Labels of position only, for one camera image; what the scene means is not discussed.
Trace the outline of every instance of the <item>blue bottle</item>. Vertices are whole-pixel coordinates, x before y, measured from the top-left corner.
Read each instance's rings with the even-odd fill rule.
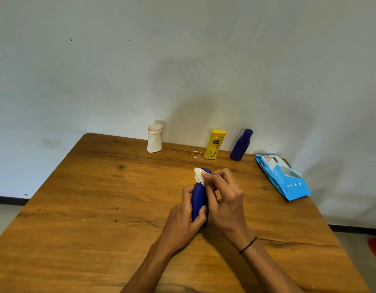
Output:
[[[253,130],[247,128],[245,129],[242,136],[237,140],[233,151],[230,154],[230,159],[238,161],[241,160],[243,155],[245,154],[246,150],[250,144],[250,137],[253,134]]]
[[[211,170],[205,167],[201,168],[203,171],[206,173],[211,174]],[[196,183],[195,187],[193,188],[192,191],[192,221],[196,219],[196,217],[199,215],[199,211],[202,208],[202,206],[207,206],[207,220],[205,223],[200,227],[200,229],[204,228],[207,226],[207,221],[208,221],[208,197],[207,193],[205,192],[205,187],[201,185],[200,183]]]

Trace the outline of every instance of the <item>white bottle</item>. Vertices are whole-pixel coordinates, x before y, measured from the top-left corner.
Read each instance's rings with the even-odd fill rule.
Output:
[[[148,126],[147,152],[153,153],[162,150],[162,124],[150,124]]]

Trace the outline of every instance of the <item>white tissue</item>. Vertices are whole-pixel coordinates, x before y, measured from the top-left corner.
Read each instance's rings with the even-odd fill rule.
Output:
[[[201,185],[204,186],[204,179],[202,177],[202,172],[205,172],[205,171],[203,171],[200,167],[195,167],[195,180],[196,180],[196,183],[200,183]]]

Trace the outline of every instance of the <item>yellow cap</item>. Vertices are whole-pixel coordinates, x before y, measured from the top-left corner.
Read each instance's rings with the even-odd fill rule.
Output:
[[[212,130],[211,137],[223,138],[226,134],[225,130]]]

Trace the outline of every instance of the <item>jar lid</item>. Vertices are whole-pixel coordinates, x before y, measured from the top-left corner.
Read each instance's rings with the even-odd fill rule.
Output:
[[[149,135],[158,135],[159,133],[163,132],[163,125],[162,124],[150,124],[148,126],[148,134]]]

